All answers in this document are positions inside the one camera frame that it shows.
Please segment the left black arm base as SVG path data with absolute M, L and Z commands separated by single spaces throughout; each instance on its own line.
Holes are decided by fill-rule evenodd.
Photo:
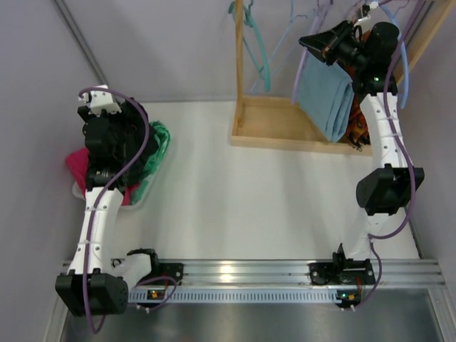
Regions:
M 181 284 L 184 275 L 184 264 L 175 262 L 160 262 L 152 266 L 151 272 L 141 277 L 137 285 L 142 283 L 157 284 L 157 285 L 172 285 L 170 280 L 162 279 L 154 282 L 150 282 L 151 279 L 158 278 L 161 276 L 168 276 L 173 278 L 178 285 Z

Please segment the light blue hanger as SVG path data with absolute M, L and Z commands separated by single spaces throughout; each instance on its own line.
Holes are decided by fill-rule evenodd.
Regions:
M 270 57 L 268 57 L 267 62 L 263 62 L 263 66 L 259 68 L 258 70 L 258 78 L 254 81 L 250 88 L 250 94 L 255 95 L 259 91 L 259 82 L 263 81 L 263 89 L 266 93 L 268 93 L 271 90 L 271 82 L 272 82 L 272 76 L 273 74 L 279 69 L 279 65 L 276 67 L 272 68 L 271 65 L 274 62 L 274 59 L 279 52 L 279 49 L 281 48 L 283 42 L 289 35 L 292 26 L 294 25 L 294 22 L 299 19 L 299 18 L 305 18 L 307 19 L 309 17 L 308 14 L 295 14 L 294 13 L 294 0 L 290 0 L 290 14 L 289 14 L 289 22 L 287 24 L 287 27 L 283 34 L 281 35 L 280 39 L 277 41 L 274 50 L 272 51 Z

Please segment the black trousers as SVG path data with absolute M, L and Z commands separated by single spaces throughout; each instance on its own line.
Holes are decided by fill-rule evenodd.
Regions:
M 145 113 L 148 121 L 149 117 L 144 107 L 138 104 L 141 110 Z M 121 117 L 124 119 L 126 133 L 125 141 L 125 163 L 129 163 L 138 150 L 142 146 L 145 137 L 145 123 L 139 111 L 131 103 L 125 101 L 120 105 Z M 156 129 L 149 124 L 149 135 L 147 144 L 143 149 L 139 158 L 124 172 L 122 178 L 127 187 L 132 187 L 139 183 L 145 176 L 145 165 L 153 154 L 159 149 L 159 142 L 155 138 Z

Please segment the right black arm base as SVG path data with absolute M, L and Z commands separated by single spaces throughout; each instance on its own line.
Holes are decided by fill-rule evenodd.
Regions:
M 368 259 L 353 261 L 343 266 L 332 262 L 316 262 L 309 265 L 311 283 L 324 285 L 374 285 L 375 275 Z

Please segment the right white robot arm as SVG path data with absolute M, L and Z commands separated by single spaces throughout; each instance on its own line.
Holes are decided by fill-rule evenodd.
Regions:
M 358 28 L 342 21 L 330 30 L 303 36 L 299 44 L 325 69 L 341 64 L 353 70 L 351 85 L 366 119 L 373 156 L 373 169 L 356 186 L 360 207 L 357 223 L 343 239 L 349 257 L 371 257 L 375 241 L 391 239 L 403 231 L 409 217 L 395 230 L 382 229 L 402 207 L 415 204 L 424 170 L 415 167 L 405 148 L 398 119 L 398 87 L 392 68 L 403 41 L 399 28 L 378 22 L 367 39 L 357 37 Z

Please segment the light blue trousers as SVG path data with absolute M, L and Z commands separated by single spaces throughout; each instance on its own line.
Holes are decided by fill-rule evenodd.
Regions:
M 338 64 L 308 56 L 295 99 L 328 141 L 337 143 L 345 135 L 354 92 L 351 77 Z

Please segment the pink garment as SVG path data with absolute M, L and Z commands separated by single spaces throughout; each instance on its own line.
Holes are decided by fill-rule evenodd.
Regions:
M 86 171 L 88 168 L 88 149 L 86 147 L 82 147 L 79 150 L 76 150 L 69 154 L 65 158 L 65 164 L 67 168 L 70 170 L 75 183 L 77 184 L 77 188 L 79 190 L 79 197 L 81 199 L 85 199 L 86 193 Z M 139 187 L 139 184 L 129 186 L 125 191 L 125 195 L 123 198 L 122 206 L 128 206 L 133 203 L 133 193 Z

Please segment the orange patterned trousers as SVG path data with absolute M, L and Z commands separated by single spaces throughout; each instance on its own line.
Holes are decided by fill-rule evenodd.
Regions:
M 366 118 L 361 111 L 357 95 L 353 97 L 345 137 L 358 151 L 361 151 L 364 146 L 371 143 Z

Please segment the wooden clothes rack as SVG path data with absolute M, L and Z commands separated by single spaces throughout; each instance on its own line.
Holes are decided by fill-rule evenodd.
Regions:
M 420 57 L 455 8 L 454 1 L 427 1 L 421 6 L 408 38 L 408 67 L 414 69 Z M 231 144 L 275 150 L 371 156 L 372 147 L 356 150 L 342 139 L 331 143 L 290 98 L 249 96 L 243 94 L 243 29 L 235 21 L 237 104 L 234 113 Z

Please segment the lilac hanger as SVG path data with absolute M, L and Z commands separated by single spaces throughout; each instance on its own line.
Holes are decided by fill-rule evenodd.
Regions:
M 333 5 L 333 0 L 330 0 L 327 5 L 323 6 L 322 10 L 319 9 L 316 12 L 316 15 L 315 15 L 312 25 L 311 25 L 311 29 L 309 31 L 309 33 L 311 35 L 316 34 L 318 32 L 318 30 L 321 28 L 321 26 L 323 25 L 323 23 L 326 19 L 327 14 L 329 12 L 329 9 L 332 7 L 332 5 Z M 294 86 L 293 86 L 293 90 L 291 93 L 291 103 L 292 104 L 296 103 L 296 97 L 297 97 L 297 93 L 298 93 L 298 89 L 299 89 L 302 72 L 306 65 L 307 54 L 308 54 L 308 50 L 307 50 L 307 48 L 305 48 L 301 54 L 301 59 L 300 59 L 299 66 L 298 66 L 297 72 L 296 72 L 296 77 L 294 80 Z

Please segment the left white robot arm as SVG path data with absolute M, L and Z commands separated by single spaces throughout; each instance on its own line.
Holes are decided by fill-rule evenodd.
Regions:
M 130 290 L 152 276 L 158 259 L 154 249 L 139 248 L 113 266 L 115 221 L 158 143 L 141 105 L 124 102 L 116 113 L 101 110 L 100 115 L 81 106 L 78 114 L 88 149 L 85 214 L 73 261 L 67 274 L 57 277 L 55 289 L 74 316 L 121 314 Z

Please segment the white plastic basket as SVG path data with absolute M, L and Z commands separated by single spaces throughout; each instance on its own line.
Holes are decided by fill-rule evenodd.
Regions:
M 133 190 L 130 196 L 130 203 L 128 205 L 122 205 L 120 207 L 122 210 L 134 210 L 139 209 L 142 206 L 142 203 L 145 201 L 149 191 L 152 189 L 155 178 L 160 173 L 160 168 L 162 167 L 164 161 L 165 157 L 161 162 L 155 164 L 155 170 L 147 174 L 139 186 Z

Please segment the aluminium mounting rail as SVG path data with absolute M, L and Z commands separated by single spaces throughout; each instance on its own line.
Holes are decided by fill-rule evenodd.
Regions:
M 330 260 L 162 260 L 184 264 L 181 286 L 317 286 L 309 265 Z M 375 280 L 384 288 L 427 288 L 445 285 L 439 264 L 429 259 L 371 260 Z M 350 288 L 355 285 L 324 285 Z

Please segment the green garment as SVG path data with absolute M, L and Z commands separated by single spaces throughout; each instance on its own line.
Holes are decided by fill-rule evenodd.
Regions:
M 149 156 L 143 170 L 143 177 L 141 179 L 141 182 L 147 176 L 147 174 L 155 170 L 155 164 L 163 160 L 171 143 L 171 134 L 163 123 L 160 121 L 153 121 L 150 122 L 150 126 L 155 130 L 155 133 L 152 135 L 152 137 L 153 142 L 157 143 L 158 149 L 156 152 L 151 154 L 151 156 Z

